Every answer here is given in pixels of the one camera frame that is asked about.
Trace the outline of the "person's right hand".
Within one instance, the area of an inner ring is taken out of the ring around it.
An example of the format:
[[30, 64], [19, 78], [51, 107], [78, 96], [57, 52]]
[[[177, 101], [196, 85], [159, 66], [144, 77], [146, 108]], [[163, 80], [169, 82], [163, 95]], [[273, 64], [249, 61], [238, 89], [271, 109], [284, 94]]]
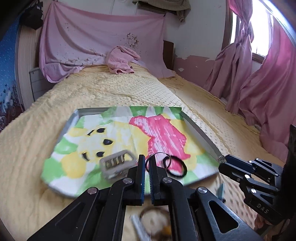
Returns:
[[257, 214], [254, 221], [254, 231], [259, 234], [264, 240], [272, 240], [271, 230], [274, 228], [270, 222], [268, 222], [261, 215]]

